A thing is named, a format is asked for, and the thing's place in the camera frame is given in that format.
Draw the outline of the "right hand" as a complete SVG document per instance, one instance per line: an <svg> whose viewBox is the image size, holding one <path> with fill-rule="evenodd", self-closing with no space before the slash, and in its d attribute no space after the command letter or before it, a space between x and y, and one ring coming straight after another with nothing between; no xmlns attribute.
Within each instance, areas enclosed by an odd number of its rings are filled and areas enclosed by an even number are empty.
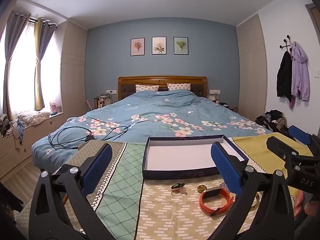
<svg viewBox="0 0 320 240"><path fill-rule="evenodd" d="M306 198L304 192L298 191L293 206L293 214L295 218L297 218L302 213L302 211L304 211L308 216L311 217L315 217L317 213L319 213L319 201L313 200L303 204L305 200Z"/></svg>

